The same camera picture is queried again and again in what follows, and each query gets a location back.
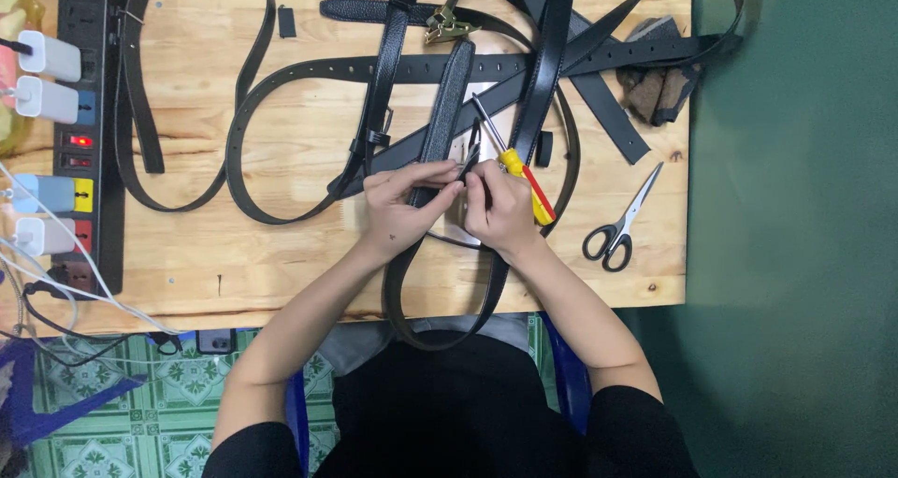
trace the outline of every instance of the scissors blade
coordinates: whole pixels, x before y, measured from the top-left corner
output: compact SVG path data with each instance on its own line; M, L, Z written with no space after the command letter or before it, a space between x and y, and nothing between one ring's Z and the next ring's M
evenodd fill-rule
M636 214L639 213L639 208L642 208L642 203L645 202L645 197L648 195L648 191L652 189L652 185L654 185L655 180L658 179L658 174L661 173L661 166L663 165L663 162L658 162L658 165L655 166L655 170L652 171L652 174L648 175L648 179L645 180L645 183L642 184L642 188L639 189L639 194L633 198L630 207L627 208L627 213L624 214L624 223L625 227L628 229L630 223L636 218Z

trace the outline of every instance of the power strip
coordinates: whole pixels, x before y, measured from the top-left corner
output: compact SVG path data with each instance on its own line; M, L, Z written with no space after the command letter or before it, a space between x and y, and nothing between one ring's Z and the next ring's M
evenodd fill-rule
M78 121L53 128L53 174L81 179L76 181L74 211L59 216L84 221L76 222L82 230L75 233L112 294L122 289L125 248L125 186L118 174L115 139L131 138L130 108L122 104L127 98L116 97L118 21L127 1L59 0L57 32L58 39L81 49L82 59L81 81L62 82L78 91ZM123 132L116 132L117 125ZM50 274L60 283L105 296L77 250L52 255Z

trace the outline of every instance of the hand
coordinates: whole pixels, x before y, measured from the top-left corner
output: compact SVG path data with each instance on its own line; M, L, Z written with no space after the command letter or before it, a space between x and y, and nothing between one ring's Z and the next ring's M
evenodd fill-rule
M503 174L496 161L489 160L474 166L465 181L468 214L464 228L506 262L514 264L516 256L543 240L533 225L533 198L526 178ZM486 187L492 197L488 209Z
M455 161L411 164L365 178L368 229L360 243L371 247L378 261L387 263L421 239L448 209L463 185L455 181ZM423 208L411 207L406 195L412 187L442 188Z

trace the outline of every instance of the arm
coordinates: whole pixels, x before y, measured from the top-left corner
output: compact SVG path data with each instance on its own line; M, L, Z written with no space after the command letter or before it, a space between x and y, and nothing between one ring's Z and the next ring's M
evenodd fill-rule
M455 163L413 164L365 179L368 228L332 268L278 311L227 379L212 441L215 449L242 428L285 421L286 383L324 341L343 310L377 269L417 242L452 204L462 185ZM405 204L413 186L443 187L427 206Z
M642 348L604 301L558 258L533 227L530 183L495 161L468 174L465 228L492 247L533 289L567 344L587 365L593 392L629 385L661 400ZM486 208L486 189L492 206Z

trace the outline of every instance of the plastic container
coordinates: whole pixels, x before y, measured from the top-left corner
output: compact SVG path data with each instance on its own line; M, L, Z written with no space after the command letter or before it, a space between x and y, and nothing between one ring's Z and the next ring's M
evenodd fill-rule
M0 37L16 41L24 29L40 30L46 12L37 0L0 0ZM0 47L0 89L16 86L23 71L18 67L16 53ZM33 118L15 112L15 99L0 97L0 157L6 156L24 140L31 130Z

